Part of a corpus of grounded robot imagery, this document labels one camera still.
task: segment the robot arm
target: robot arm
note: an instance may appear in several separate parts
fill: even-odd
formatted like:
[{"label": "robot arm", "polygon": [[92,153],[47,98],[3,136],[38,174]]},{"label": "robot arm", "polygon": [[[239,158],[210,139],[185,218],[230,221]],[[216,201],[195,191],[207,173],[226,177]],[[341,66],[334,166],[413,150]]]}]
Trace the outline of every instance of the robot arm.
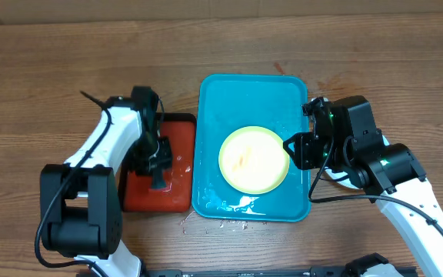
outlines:
[{"label": "robot arm", "polygon": [[[93,152],[92,157],[86,160],[82,168],[92,169],[96,165],[103,165],[104,167],[113,168],[115,174],[126,152],[142,135],[142,118],[138,111],[129,107],[112,106],[108,111],[111,114],[113,124]],[[65,161],[65,164],[69,164],[71,167],[76,166],[103,132],[107,121],[106,113],[102,112],[100,122],[93,133],[88,137],[85,144]]]},{"label": "robot arm", "polygon": [[[122,214],[115,174],[122,161],[128,159],[128,170],[137,175],[153,175],[152,188],[165,184],[162,171],[172,166],[172,152],[168,139],[158,137],[155,114],[159,98],[149,87],[134,87],[130,98],[92,101],[104,110],[94,132],[64,164],[42,169],[41,217],[48,213],[42,220],[42,244],[64,257],[98,265],[103,275],[138,277],[142,264],[121,240]],[[85,159],[96,143],[92,155]],[[75,178],[62,181],[69,179],[72,172]],[[66,205],[65,199],[77,197],[88,198],[88,208]],[[48,267],[61,266],[39,261]]]},{"label": "robot arm", "polygon": [[[371,106],[362,96],[336,102],[316,98],[303,105],[303,112],[313,120],[313,132],[295,134],[283,145],[295,165],[300,169],[328,166],[333,172],[346,172],[351,184],[366,194],[347,199],[369,195],[406,241],[426,276],[443,276],[443,236],[438,230],[443,230],[443,212],[413,153],[402,144],[384,144]],[[294,151],[289,148],[292,143]],[[434,220],[428,222],[391,199],[377,200],[380,196],[413,205]],[[309,198],[313,202],[336,200]]]},{"label": "robot arm", "polygon": [[[443,211],[435,198],[430,182],[411,179],[395,186],[396,192],[387,195],[400,199],[429,214],[443,229]],[[443,237],[425,219],[410,209],[378,200],[375,203],[398,230],[426,276],[443,276]]]}]

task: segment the wood grain surface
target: wood grain surface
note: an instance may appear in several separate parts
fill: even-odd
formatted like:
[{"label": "wood grain surface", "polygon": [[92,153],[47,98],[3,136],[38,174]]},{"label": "wood grain surface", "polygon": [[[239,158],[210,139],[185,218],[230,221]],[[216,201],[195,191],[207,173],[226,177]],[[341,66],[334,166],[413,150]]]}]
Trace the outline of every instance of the wood grain surface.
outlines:
[{"label": "wood grain surface", "polygon": [[0,25],[443,12],[443,0],[0,0]]},{"label": "wood grain surface", "polygon": [[[46,269],[32,248],[40,170],[72,155],[98,122],[79,90],[107,99],[151,85],[167,112],[197,114],[200,83],[217,72],[295,75],[309,98],[364,95],[389,140],[420,159],[443,208],[442,13],[0,26],[0,276],[80,269]],[[326,182],[316,191],[349,192]],[[246,229],[195,212],[124,217],[126,245],[151,269],[296,269],[373,252],[417,265],[367,201]]]}]

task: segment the round plate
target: round plate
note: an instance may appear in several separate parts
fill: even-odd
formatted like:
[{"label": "round plate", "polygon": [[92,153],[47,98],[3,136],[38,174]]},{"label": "round plate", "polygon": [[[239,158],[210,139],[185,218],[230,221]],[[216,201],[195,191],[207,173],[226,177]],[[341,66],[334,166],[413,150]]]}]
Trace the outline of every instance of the round plate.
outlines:
[{"label": "round plate", "polygon": [[266,128],[240,128],[221,145],[221,174],[240,192],[270,192],[285,179],[290,166],[290,157],[282,145],[283,140]]}]

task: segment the teal plastic tray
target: teal plastic tray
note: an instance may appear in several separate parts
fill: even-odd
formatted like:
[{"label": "teal plastic tray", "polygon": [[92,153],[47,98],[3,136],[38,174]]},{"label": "teal plastic tray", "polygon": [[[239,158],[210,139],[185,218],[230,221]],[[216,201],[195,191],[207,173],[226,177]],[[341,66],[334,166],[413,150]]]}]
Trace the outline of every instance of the teal plastic tray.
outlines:
[{"label": "teal plastic tray", "polygon": [[196,129],[192,205],[202,216],[217,219],[297,222],[310,212],[310,172],[290,161],[285,180],[262,195],[232,188],[223,178],[218,154],[233,131],[261,126],[289,139],[308,132],[301,105],[305,84],[293,76],[210,75],[201,84]]}]

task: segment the water spill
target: water spill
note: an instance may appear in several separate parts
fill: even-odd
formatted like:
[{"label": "water spill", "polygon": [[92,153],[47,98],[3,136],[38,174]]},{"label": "water spill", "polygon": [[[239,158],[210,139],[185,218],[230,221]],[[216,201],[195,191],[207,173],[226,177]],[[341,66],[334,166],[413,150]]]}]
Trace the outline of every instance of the water spill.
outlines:
[{"label": "water spill", "polygon": [[185,219],[182,219],[178,224],[179,224],[179,225],[184,224],[186,221],[188,221],[189,216],[191,216],[194,212],[196,212],[196,211],[192,211],[192,212],[190,212],[190,213],[188,214],[188,216],[186,216]]},{"label": "water spill", "polygon": [[249,214],[249,215],[265,215],[264,213],[260,213],[260,212],[253,212],[251,207],[247,208],[247,211],[242,211],[243,213]]},{"label": "water spill", "polygon": [[238,205],[230,205],[229,207],[236,211],[238,209],[246,208],[247,206],[253,205],[254,201],[257,199],[258,197],[249,197],[244,195],[240,198]]},{"label": "water spill", "polygon": [[233,208],[228,207],[226,201],[222,201],[222,199],[216,195],[214,189],[205,188],[205,197],[208,199],[206,203],[207,209],[221,209],[227,212],[233,211]]}]

